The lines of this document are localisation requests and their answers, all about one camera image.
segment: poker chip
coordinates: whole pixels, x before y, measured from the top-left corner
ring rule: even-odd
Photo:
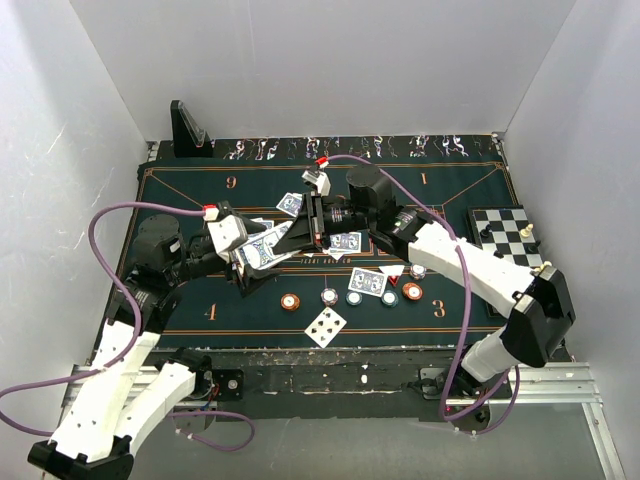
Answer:
[[[409,300],[420,300],[422,298],[422,289],[415,283],[405,283],[402,287],[402,294]]]
[[[280,299],[280,306],[285,310],[289,310],[290,312],[293,312],[297,310],[298,307],[300,306],[300,299],[298,298],[297,295],[294,295],[293,293],[287,293],[283,295],[282,298]]]
[[[322,303],[327,307],[331,307],[338,302],[338,292],[333,288],[325,288],[320,294],[320,297],[322,298]]]
[[[427,276],[427,269],[422,265],[411,265],[409,275],[411,275],[411,278],[413,278],[414,280],[422,280]]]
[[[346,300],[349,305],[360,305],[360,302],[362,302],[362,295],[358,292],[349,292],[347,293]]]
[[[387,290],[382,294],[380,300],[387,307],[395,307],[398,304],[398,295],[392,290]]]

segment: blue poker chip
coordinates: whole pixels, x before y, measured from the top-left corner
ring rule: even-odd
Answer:
[[[347,303],[353,306],[360,305],[360,303],[362,302],[362,294],[358,292],[349,292],[347,293],[347,296],[345,298],[347,300]]]
[[[398,294],[393,290],[386,290],[380,300],[386,307],[395,307],[398,304]]]

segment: gray floor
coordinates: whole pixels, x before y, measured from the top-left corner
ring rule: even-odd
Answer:
[[[205,433],[236,443],[241,424]],[[225,454],[163,422],[138,453],[132,479],[602,479],[580,405],[518,405],[496,431],[472,440],[445,424],[410,419],[264,420],[243,451]]]

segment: orange poker chip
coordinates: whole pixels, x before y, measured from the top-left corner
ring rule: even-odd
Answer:
[[[300,306],[300,299],[293,293],[287,293],[280,299],[280,306],[285,310],[293,312]]]
[[[422,289],[415,283],[405,283],[402,287],[402,294],[409,300],[420,300],[422,298]]]

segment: green felt table surface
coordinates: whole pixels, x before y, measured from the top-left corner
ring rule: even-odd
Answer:
[[[396,177],[424,204],[451,223],[458,236],[471,238],[466,218],[469,206],[515,205],[508,172],[497,154],[465,157],[397,157],[373,160]],[[300,175],[313,159],[172,159],[143,164],[139,169],[138,200],[186,209],[228,200],[249,217],[272,219],[277,223],[291,217],[275,208],[287,192],[304,192]],[[327,168],[332,195],[348,194],[347,163]],[[411,204],[396,191],[399,204]],[[131,238],[140,222],[152,211],[136,211],[125,243],[129,253]],[[202,228],[201,219],[179,218],[185,240]],[[333,307],[347,321],[331,347],[371,347],[400,345],[450,345],[458,338],[463,311],[463,289],[436,272],[418,281],[423,297],[409,301],[402,285],[413,281],[408,273],[395,290],[399,303],[384,306],[379,298],[365,295],[358,306],[345,301],[347,282],[353,267],[377,269],[380,265],[403,263],[379,251],[363,233],[363,252],[335,261],[322,254],[312,258],[297,255],[280,266],[284,274],[246,298],[222,275],[212,275],[180,287],[183,300],[162,336],[160,348],[179,346],[206,348],[311,348],[315,343],[304,329],[324,305],[320,292],[325,285],[339,295]],[[300,308],[288,312],[280,298],[294,293]],[[504,324],[490,316],[486,304],[473,298],[469,342],[478,340]]]

